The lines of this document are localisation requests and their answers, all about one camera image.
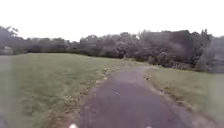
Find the white sky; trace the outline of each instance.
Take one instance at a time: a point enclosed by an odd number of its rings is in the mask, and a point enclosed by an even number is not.
[[[224,35],[222,0],[0,0],[0,25],[23,37],[79,40],[141,30]]]

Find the green lawn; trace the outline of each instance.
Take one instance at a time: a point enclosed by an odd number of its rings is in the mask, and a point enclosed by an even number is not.
[[[149,80],[176,100],[183,100],[198,110],[224,121],[224,75],[150,68]]]
[[[129,61],[75,54],[0,56],[0,115],[9,128],[50,128],[105,74]]]

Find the grass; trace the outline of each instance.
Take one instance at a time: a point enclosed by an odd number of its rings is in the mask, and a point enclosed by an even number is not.
[[[50,128],[69,111],[106,68],[129,62],[75,54],[0,57],[0,115],[9,128]]]
[[[176,100],[186,101],[217,121],[224,121],[224,75],[150,68],[147,77]]]

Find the foliage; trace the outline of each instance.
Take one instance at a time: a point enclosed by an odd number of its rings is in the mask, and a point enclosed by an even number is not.
[[[206,29],[201,33],[181,30],[142,31],[138,34],[123,32],[101,37],[89,35],[81,38],[79,42],[70,42],[62,38],[23,39],[17,37],[18,30],[15,30],[0,27],[0,53],[4,47],[10,47],[13,54],[77,53],[97,57],[133,58],[163,67],[224,72],[221,65],[224,62],[221,59],[224,47],[219,47],[224,44],[221,43],[224,40],[208,34]]]

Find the dense woodland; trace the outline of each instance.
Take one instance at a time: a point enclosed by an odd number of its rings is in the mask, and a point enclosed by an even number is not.
[[[132,58],[163,67],[202,72],[224,72],[224,37],[213,37],[207,30],[188,30],[138,34],[123,32],[97,37],[89,35],[79,42],[62,38],[17,36],[18,30],[0,26],[0,54],[76,53],[109,58]]]

